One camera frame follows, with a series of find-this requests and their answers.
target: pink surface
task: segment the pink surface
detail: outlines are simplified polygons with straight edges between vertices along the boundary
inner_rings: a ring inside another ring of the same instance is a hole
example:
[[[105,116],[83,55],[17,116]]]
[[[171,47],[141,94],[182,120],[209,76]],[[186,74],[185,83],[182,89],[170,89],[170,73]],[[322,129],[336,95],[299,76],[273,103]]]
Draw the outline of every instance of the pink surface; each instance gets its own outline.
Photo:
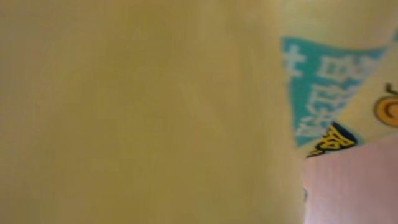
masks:
[[[398,136],[307,159],[305,224],[398,224]]]

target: cartoon logo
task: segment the cartoon logo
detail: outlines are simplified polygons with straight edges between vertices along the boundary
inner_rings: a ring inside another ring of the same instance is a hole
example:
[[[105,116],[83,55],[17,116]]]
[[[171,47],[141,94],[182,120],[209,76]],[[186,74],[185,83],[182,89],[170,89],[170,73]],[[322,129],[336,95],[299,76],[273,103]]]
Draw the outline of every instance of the cartoon logo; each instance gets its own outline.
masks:
[[[398,128],[398,92],[392,89],[392,85],[387,83],[386,92],[390,96],[379,99],[374,105],[376,118],[385,125]]]
[[[331,151],[339,151],[354,147],[358,140],[347,129],[333,122],[322,140],[307,157],[319,156]]]

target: teal printed label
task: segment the teal printed label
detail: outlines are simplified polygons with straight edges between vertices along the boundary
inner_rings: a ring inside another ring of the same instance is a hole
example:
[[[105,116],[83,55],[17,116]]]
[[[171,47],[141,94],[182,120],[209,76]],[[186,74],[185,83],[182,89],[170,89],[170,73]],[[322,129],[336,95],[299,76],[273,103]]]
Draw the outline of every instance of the teal printed label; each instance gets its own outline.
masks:
[[[283,38],[298,147],[320,139],[371,73],[383,49],[350,50]]]

